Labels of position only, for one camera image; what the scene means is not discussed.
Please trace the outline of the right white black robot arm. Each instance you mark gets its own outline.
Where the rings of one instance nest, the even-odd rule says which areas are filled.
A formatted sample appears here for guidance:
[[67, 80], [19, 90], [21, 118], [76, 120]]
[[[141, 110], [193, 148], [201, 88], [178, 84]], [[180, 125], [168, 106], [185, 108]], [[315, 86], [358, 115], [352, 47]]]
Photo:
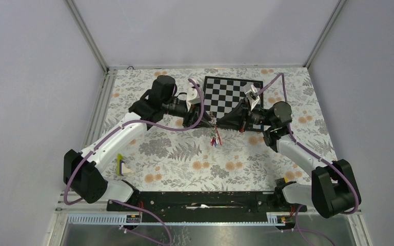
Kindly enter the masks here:
[[295, 181], [279, 183], [275, 188], [274, 206], [287, 211], [294, 204], [313, 207], [324, 218], [353, 214], [361, 204], [361, 195], [350, 163], [344, 159], [329, 162], [293, 135], [291, 106], [280, 101], [271, 108], [252, 108], [242, 100], [232, 111], [216, 121], [218, 127], [245, 132], [249, 126], [263, 125], [265, 145], [287, 157], [305, 171], [311, 184]]

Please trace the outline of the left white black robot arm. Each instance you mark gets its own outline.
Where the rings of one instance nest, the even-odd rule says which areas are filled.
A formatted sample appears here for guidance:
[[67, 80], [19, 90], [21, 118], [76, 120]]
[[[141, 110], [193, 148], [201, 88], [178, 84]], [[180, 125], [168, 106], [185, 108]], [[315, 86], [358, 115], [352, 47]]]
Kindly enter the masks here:
[[[197, 81], [191, 78], [188, 81], [187, 99], [179, 100], [176, 97], [178, 87], [175, 79], [169, 75], [159, 75], [152, 87], [132, 104], [112, 129], [79, 152], [69, 150], [64, 155], [64, 204], [70, 206], [81, 201], [91, 204], [105, 199], [120, 204], [127, 211], [134, 210], [139, 198], [132, 186], [124, 180], [109, 179], [103, 172], [118, 156], [121, 148], [153, 127], [184, 132], [199, 125], [205, 114], [204, 92]], [[192, 109], [198, 111], [198, 117], [188, 127], [179, 129], [159, 124], [165, 114], [185, 117]]]

